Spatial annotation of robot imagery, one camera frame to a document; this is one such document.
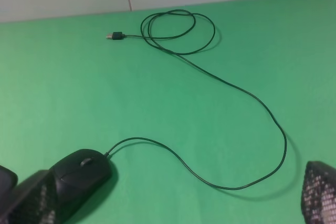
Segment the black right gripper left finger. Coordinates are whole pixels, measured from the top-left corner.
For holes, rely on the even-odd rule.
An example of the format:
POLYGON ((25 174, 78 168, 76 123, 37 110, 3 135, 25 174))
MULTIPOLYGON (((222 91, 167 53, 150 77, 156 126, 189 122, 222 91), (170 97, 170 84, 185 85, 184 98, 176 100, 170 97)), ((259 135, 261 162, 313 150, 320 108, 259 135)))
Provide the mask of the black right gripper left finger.
POLYGON ((78 193, 53 169, 39 170, 1 196, 1 223, 65 223, 78 193))

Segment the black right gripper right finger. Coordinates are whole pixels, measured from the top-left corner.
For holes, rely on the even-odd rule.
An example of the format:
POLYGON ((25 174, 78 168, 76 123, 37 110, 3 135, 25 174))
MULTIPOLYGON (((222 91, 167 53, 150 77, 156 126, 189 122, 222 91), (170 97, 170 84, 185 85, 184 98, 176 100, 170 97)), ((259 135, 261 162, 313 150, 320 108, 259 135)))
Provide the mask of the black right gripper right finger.
POLYGON ((335 223, 335 168, 320 161, 309 161, 301 193, 305 223, 335 223))

